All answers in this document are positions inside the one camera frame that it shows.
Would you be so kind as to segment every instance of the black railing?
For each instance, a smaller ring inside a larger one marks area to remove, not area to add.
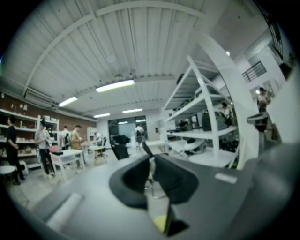
[[[263,75],[266,71],[263,64],[259,61],[258,63],[254,64],[251,68],[249,68],[246,72],[244,72],[242,75],[246,81],[246,83],[249,83],[253,81],[254,79],[258,78],[259,76]]]
[[[270,13],[268,13],[256,0],[254,0],[254,2],[259,8],[259,10],[261,11],[264,19],[267,22],[270,33],[272,35],[274,48],[276,49],[276,52],[283,60],[282,40],[281,40],[280,31],[277,22],[275,21],[274,17]]]

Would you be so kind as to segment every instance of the brick wall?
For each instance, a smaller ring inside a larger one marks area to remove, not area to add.
[[[42,108],[32,106],[30,104],[24,103],[23,101],[21,101],[19,99],[16,99],[14,97],[8,96],[8,95],[5,95],[4,98],[0,97],[0,109],[4,109],[4,110],[13,112],[14,109],[15,109],[15,106],[16,106],[16,111],[15,112],[23,114],[23,111],[20,108],[20,104],[26,104],[27,105],[27,112],[26,112],[27,116],[31,116],[31,117],[36,118],[36,117],[38,117],[38,115],[40,115],[41,117],[43,115],[48,115],[50,117],[59,119],[60,120],[60,122],[59,122],[59,131],[62,131],[64,126],[67,126],[69,131],[73,131],[77,124],[82,125],[82,128],[80,130],[80,136],[83,140],[86,139],[86,133],[87,133],[86,128],[87,127],[94,127],[95,128],[96,125],[97,125],[96,122],[77,119],[77,118],[72,118],[72,117],[68,117],[68,116],[65,116],[65,115],[62,115],[62,114],[59,114],[59,113],[56,113],[56,112],[52,112],[52,111],[49,111],[49,110],[46,110],[46,109],[42,109]],[[1,114],[0,115],[0,121],[1,121],[2,124],[5,124],[4,122],[7,121],[7,116],[4,116],[4,115]],[[34,128],[34,123],[32,121],[22,120],[22,124],[24,126],[26,126],[27,128]],[[17,127],[19,127],[20,126],[20,120],[16,119],[15,125]],[[1,134],[2,135],[4,134],[4,132],[5,132],[5,129],[1,129]],[[32,139],[33,136],[34,136],[34,133],[18,131],[18,137],[21,137],[21,138],[24,137],[26,139]]]

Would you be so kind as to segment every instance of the fluorescent light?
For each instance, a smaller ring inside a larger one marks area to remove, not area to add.
[[[143,110],[142,108],[138,108],[138,109],[126,110],[123,111],[123,113],[134,113],[134,112],[140,112],[142,110]]]
[[[109,113],[104,113],[104,114],[95,115],[94,118],[101,118],[109,115],[110,115]]]
[[[65,105],[68,105],[69,103],[72,103],[74,101],[76,101],[78,98],[77,97],[71,97],[69,99],[67,99],[66,101],[63,101],[62,103],[58,104],[58,107],[63,107]]]
[[[96,88],[97,92],[104,92],[104,91],[108,91],[111,89],[115,89],[115,88],[120,88],[120,87],[125,87],[125,86],[130,86],[133,85],[135,82],[134,80],[126,80],[126,81],[122,81],[122,82],[116,82],[116,83],[112,83],[106,86],[102,86],[102,87],[98,87]]]

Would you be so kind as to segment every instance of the black office chair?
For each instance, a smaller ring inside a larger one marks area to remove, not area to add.
[[[112,145],[112,151],[116,155],[118,160],[128,158],[129,154],[125,144],[115,144]]]

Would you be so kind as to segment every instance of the white table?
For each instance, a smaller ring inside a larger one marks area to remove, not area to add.
[[[76,161],[79,160],[83,169],[85,169],[84,160],[83,160],[83,151],[76,150],[76,149],[68,149],[68,150],[63,150],[62,152],[63,152],[62,155],[55,155],[52,153],[50,153],[50,155],[51,155],[51,160],[53,163],[53,168],[54,168],[55,173],[57,172],[56,165],[60,166],[62,176],[63,176],[64,180],[67,181],[68,179],[67,179],[66,172],[64,169],[64,164],[72,163],[73,167],[76,167],[75,166]]]
[[[98,165],[98,161],[97,161],[97,159],[98,159],[97,152],[98,151],[100,152],[101,157],[103,157],[104,161],[106,162],[106,159],[102,153],[102,150],[104,148],[105,148],[104,146],[89,146],[89,149],[94,151],[94,165]]]
[[[165,147],[165,152],[169,153],[169,144],[166,141],[163,140],[157,140],[157,141],[146,141],[145,142],[148,147]]]

